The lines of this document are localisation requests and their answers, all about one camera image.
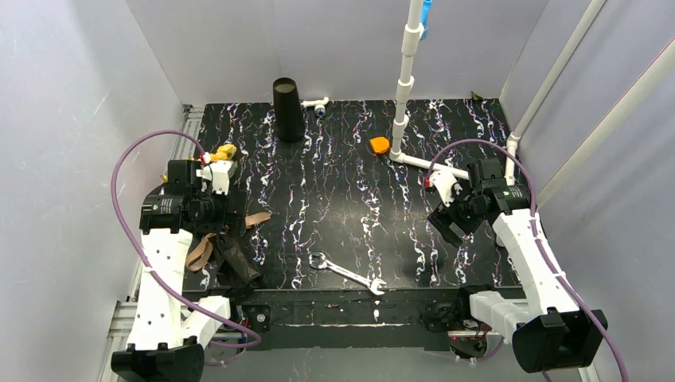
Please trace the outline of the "tan satin ribbon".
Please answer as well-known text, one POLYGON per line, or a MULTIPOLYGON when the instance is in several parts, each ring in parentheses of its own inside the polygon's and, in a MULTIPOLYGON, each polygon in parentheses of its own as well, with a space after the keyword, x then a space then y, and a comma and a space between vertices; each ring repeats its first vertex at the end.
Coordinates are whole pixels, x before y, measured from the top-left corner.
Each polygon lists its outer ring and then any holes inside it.
MULTIPOLYGON (((252 215, 247 215, 245 218, 246 229, 252 229, 255 226, 262 224, 271 219, 271 214, 268 212, 258 212, 252 215)), ((212 233, 206 234, 201 242, 187 255, 185 259, 185 267, 192 272, 202 270, 209 262, 214 253, 215 244, 213 242, 212 233)))

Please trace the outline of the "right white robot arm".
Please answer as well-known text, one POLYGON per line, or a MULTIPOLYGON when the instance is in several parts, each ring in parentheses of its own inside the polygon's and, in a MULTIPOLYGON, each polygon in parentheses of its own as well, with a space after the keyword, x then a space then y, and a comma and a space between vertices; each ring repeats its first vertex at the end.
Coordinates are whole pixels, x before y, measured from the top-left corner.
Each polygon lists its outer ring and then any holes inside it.
POLYGON ((552 255, 539 218, 531 211, 527 185, 510 185, 497 159, 472 162, 467 180, 450 170, 425 177, 439 205, 428 216, 441 237, 454 246, 487 222, 516 268, 527 305, 520 307, 487 285, 465 286, 443 316, 451 323, 485 324, 510 343, 528 373, 585 368, 595 358, 607 328, 601 310, 584 311, 563 287, 564 274, 552 255))

